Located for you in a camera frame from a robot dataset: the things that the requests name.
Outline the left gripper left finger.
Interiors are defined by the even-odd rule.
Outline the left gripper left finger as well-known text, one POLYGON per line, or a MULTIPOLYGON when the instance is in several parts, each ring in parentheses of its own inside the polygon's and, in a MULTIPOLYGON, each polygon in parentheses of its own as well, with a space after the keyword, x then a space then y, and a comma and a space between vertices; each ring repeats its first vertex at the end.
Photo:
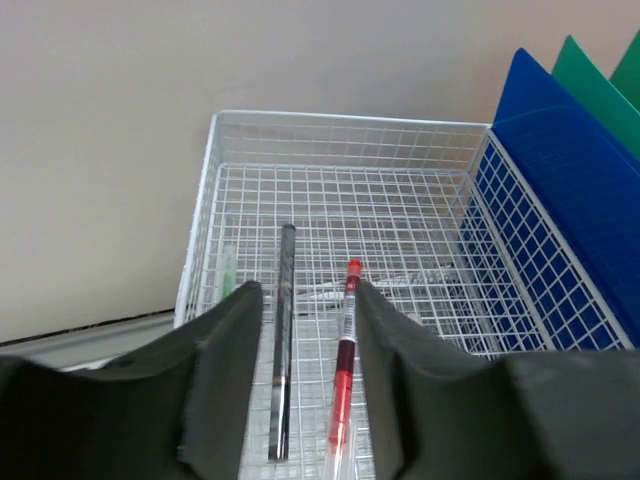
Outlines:
POLYGON ((5 479, 234 479, 263 314, 248 281, 97 369, 1 360, 5 479))

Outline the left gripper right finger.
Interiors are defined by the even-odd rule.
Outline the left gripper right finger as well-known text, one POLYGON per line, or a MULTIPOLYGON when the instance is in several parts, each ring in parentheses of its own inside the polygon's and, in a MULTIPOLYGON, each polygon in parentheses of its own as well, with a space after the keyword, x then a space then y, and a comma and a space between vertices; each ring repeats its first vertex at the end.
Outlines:
POLYGON ((471 355, 370 283, 356 323, 380 479, 635 479, 639 355, 471 355))

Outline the red gel pen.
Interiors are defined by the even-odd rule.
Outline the red gel pen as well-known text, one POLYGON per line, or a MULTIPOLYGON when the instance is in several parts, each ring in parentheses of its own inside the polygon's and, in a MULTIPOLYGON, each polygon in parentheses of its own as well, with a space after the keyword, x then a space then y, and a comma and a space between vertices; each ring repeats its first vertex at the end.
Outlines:
POLYGON ((355 290, 361 278, 361 271, 362 263, 359 260, 349 261, 340 309, 333 398, 328 419, 322 479, 352 479, 354 474, 354 459, 351 453, 353 443, 351 407, 357 342, 355 290))

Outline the white green pen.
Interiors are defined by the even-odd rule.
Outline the white green pen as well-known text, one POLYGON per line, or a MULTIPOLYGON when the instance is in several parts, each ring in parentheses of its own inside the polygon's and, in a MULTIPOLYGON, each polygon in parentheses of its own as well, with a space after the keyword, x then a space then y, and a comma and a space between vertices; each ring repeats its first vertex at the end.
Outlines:
POLYGON ((228 297, 235 290, 236 285, 236 250, 231 244, 224 246, 222 267, 221 300, 228 297))

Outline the green folder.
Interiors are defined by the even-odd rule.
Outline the green folder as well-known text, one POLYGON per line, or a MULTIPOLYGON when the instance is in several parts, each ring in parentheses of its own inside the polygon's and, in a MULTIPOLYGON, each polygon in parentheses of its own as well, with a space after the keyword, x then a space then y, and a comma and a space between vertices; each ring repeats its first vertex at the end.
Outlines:
POLYGON ((639 38, 635 37, 611 78, 606 78, 569 35, 552 77, 610 133, 639 158, 639 38))

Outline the blue folder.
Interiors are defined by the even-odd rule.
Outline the blue folder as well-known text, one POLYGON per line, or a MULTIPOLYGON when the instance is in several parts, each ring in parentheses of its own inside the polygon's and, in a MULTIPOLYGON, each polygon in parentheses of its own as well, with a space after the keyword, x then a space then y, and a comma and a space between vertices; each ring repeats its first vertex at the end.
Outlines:
POLYGON ((638 346, 638 161, 525 49, 478 152, 460 243, 503 348, 638 346))

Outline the black red pen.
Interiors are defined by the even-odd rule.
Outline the black red pen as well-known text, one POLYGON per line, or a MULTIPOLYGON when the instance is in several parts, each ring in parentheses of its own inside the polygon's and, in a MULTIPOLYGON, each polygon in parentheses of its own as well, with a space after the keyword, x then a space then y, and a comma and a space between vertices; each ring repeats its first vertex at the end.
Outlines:
POLYGON ((274 355, 268 441, 268 459, 274 462, 286 461, 289 454, 295 240, 296 227, 284 224, 274 295, 274 355))

